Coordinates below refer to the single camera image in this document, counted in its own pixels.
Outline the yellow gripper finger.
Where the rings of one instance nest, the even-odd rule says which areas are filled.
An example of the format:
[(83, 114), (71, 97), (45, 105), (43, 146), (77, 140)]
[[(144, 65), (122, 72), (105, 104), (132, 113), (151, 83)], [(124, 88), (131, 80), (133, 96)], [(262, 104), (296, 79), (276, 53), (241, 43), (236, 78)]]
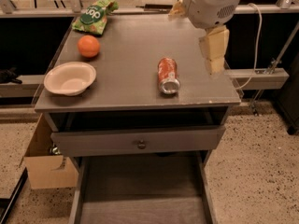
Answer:
[(224, 55), (229, 41), (230, 31), (225, 25), (206, 29), (206, 35), (199, 38), (199, 47), (205, 59), (210, 75), (216, 75), (224, 69)]
[(168, 18), (170, 20), (184, 18), (186, 16), (186, 8), (182, 0), (178, 0), (170, 9)]

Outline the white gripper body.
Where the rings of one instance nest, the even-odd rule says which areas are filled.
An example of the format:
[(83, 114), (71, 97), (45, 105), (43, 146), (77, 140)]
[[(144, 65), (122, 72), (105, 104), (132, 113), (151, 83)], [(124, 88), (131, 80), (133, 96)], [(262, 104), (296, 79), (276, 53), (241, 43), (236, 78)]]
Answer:
[(196, 28), (207, 29), (230, 20), (240, 0), (182, 0), (186, 16)]

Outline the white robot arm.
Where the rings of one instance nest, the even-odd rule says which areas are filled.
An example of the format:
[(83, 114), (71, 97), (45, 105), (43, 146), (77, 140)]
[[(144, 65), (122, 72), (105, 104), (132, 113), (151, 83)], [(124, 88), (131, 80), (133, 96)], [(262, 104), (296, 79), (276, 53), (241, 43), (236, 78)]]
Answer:
[(170, 20), (188, 18), (195, 28), (206, 34), (199, 38), (199, 47), (210, 75), (224, 70), (229, 41), (225, 23), (235, 14), (240, 0), (177, 0), (168, 13)]

